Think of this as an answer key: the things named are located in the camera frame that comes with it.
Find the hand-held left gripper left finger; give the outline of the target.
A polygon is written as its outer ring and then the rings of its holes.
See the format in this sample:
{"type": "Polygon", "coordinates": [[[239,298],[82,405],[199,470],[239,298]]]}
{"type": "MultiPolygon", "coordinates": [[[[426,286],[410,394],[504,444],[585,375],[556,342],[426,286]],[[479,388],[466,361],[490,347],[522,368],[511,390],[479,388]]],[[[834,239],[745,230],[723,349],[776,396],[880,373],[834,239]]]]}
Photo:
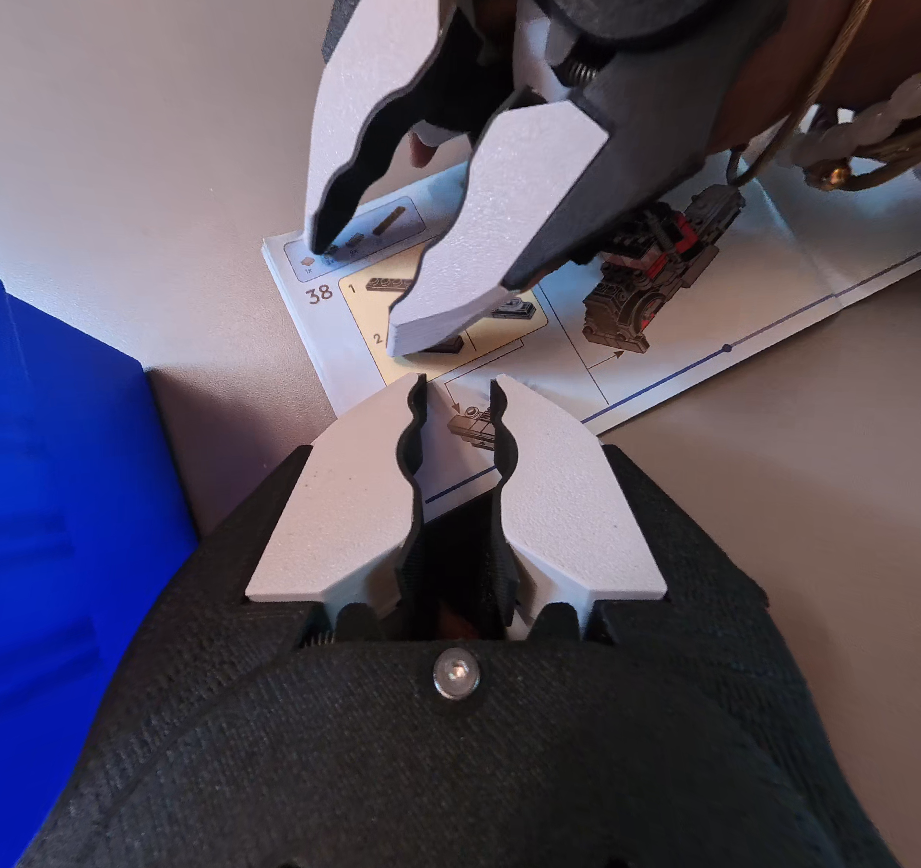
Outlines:
{"type": "Polygon", "coordinates": [[[380,619],[408,603],[425,418],[426,377],[408,373],[316,438],[248,582],[250,601],[319,602],[331,623],[352,603],[380,619]]]}

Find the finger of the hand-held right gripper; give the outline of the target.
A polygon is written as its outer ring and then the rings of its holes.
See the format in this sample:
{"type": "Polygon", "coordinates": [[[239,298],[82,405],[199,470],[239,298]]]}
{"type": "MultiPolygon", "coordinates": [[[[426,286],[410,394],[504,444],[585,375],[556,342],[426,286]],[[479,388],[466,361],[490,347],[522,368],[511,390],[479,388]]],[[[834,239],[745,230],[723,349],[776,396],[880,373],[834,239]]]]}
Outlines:
{"type": "Polygon", "coordinates": [[[462,65],[456,0],[358,0],[322,74],[309,150],[304,240],[323,253],[409,128],[462,65]]]}
{"type": "Polygon", "coordinates": [[[507,275],[608,138],[571,101],[498,114],[472,157],[457,217],[390,308],[389,356],[456,335],[522,289],[507,275]]]}

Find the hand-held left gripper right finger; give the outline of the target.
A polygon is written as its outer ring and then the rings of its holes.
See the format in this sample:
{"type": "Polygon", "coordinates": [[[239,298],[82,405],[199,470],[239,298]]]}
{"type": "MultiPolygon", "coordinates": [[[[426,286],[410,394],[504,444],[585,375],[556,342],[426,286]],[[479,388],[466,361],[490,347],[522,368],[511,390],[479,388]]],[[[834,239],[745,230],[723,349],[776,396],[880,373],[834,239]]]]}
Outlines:
{"type": "Polygon", "coordinates": [[[526,636],[551,604],[579,632],[601,600],[660,600],[666,582],[600,441],[510,375],[491,382],[491,560],[500,620],[526,636]]]}

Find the blue plastic bin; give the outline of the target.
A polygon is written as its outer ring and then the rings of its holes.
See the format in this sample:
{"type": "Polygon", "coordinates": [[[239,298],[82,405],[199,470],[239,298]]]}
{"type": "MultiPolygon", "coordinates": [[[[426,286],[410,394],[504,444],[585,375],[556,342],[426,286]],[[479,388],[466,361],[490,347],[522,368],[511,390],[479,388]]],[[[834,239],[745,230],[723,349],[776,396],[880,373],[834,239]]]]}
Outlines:
{"type": "Polygon", "coordinates": [[[197,545],[136,359],[1,291],[1,865],[68,781],[197,545]]]}

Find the open lego instruction booklet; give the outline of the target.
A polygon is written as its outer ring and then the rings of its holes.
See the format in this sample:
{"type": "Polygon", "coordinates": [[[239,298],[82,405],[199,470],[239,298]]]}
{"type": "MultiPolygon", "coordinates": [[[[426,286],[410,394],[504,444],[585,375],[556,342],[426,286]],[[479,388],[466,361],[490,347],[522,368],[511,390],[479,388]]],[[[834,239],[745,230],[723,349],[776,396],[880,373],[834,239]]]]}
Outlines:
{"type": "Polygon", "coordinates": [[[510,375],[603,434],[889,284],[919,271],[919,166],[860,192],[808,187],[770,164],[715,210],[727,155],[668,196],[716,239],[690,285],[662,287],[600,255],[568,263],[441,351],[389,356],[388,311],[426,245],[447,226],[467,167],[427,176],[362,205],[314,255],[300,232],[262,253],[339,417],[409,372],[428,379],[424,513],[433,519],[498,482],[489,422],[491,380],[510,375]]]}

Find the person's right hand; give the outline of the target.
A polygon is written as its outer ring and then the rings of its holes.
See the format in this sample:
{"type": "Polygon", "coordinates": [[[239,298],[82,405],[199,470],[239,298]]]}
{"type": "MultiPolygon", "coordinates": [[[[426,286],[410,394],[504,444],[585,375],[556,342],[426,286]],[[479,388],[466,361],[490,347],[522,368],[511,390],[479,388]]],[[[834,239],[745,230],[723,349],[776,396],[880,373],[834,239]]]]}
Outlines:
{"type": "Polygon", "coordinates": [[[609,134],[539,231],[573,251],[562,219],[591,215],[586,237],[692,176],[708,157],[816,102],[860,111],[894,101],[917,119],[919,0],[456,0],[462,65],[447,97],[409,128],[411,152],[476,134],[518,107],[571,101],[609,134]]]}

